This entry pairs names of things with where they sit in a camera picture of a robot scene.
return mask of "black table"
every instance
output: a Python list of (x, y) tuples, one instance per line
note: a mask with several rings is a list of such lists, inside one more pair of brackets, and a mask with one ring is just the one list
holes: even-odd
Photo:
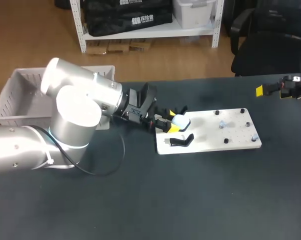
[[(121, 125), (115, 175), (0, 175), (0, 240), (301, 240), (301, 100), (255, 97), (279, 78), (155, 82), (164, 107), (247, 108), (262, 147), (158, 155), (154, 136)], [(115, 166), (117, 130), (97, 132), (87, 154), (101, 171)]]

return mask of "white plastic basket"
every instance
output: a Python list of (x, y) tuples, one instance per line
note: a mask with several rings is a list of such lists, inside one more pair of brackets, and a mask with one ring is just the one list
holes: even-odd
[[(114, 81), (114, 66), (84, 66)], [(0, 124), (36, 125), (48, 128), (52, 116), (52, 99), (40, 90), (45, 68), (15, 69), (0, 93)], [(109, 118), (102, 117), (97, 129), (108, 129)]]

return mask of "white board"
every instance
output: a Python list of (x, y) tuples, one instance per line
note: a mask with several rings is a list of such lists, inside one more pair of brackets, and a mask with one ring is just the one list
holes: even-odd
[[(252, 141), (253, 135), (258, 133), (250, 113), (244, 109), (244, 113), (241, 108), (219, 110), (219, 115), (215, 110), (187, 112), (185, 116), (190, 118), (190, 125), (185, 132), (165, 133), (156, 128), (157, 152), (165, 155), (260, 148), (260, 139)], [(222, 129), (221, 121), (226, 122)], [(171, 146), (170, 138), (185, 140), (190, 134), (194, 134), (194, 140), (188, 147)]]

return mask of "white storage crate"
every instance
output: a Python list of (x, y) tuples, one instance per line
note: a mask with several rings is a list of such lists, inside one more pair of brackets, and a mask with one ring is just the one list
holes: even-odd
[[(84, 68), (114, 81), (114, 66), (84, 66)], [(45, 69), (45, 67), (41, 67), (14, 70), (0, 93), (1, 125), (49, 127), (52, 116), (52, 99), (41, 92)], [(108, 129), (109, 127), (109, 118), (103, 116), (97, 129)]]
[(173, 0), (174, 16), (183, 29), (206, 26), (216, 0)]

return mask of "wooden floor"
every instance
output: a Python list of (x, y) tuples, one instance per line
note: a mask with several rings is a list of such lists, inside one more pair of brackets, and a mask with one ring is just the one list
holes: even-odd
[(173, 81), (230, 77), (233, 54), (222, 33), (218, 48), (212, 37), (157, 39), (150, 51), (92, 56), (81, 53), (70, 10), (54, 0), (0, 0), (0, 92), (16, 68), (45, 67), (53, 57), (82, 66), (114, 65), (115, 79)]

